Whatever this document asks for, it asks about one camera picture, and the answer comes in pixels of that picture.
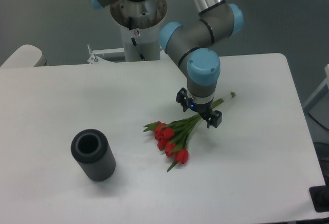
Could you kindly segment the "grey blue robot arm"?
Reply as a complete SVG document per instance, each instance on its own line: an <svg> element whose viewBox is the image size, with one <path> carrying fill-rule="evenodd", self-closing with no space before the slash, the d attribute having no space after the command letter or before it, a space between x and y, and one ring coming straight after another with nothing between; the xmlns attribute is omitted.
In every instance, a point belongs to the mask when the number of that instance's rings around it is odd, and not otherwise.
<svg viewBox="0 0 329 224"><path fill-rule="evenodd" d="M89 0L93 7L109 7L120 27L125 60L159 60L167 54L187 79L176 101L184 110L198 113L209 127L217 127L222 113L212 107L220 58L210 46L243 28L242 11L225 0L193 0L199 19L190 27L166 25L166 0Z"/></svg>

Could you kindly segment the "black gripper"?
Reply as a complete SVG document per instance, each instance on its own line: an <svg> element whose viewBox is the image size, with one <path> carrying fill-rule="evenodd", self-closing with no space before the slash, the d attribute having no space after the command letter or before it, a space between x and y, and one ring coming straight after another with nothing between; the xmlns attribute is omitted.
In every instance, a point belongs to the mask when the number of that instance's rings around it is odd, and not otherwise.
<svg viewBox="0 0 329 224"><path fill-rule="evenodd" d="M176 95L176 102L181 105L183 112L186 112L189 108L200 114L200 116L202 116L207 122L207 128L210 128L211 126L217 128L222 122L222 112L211 108L213 99L198 101L197 99L188 98L187 90L181 88Z"/></svg>

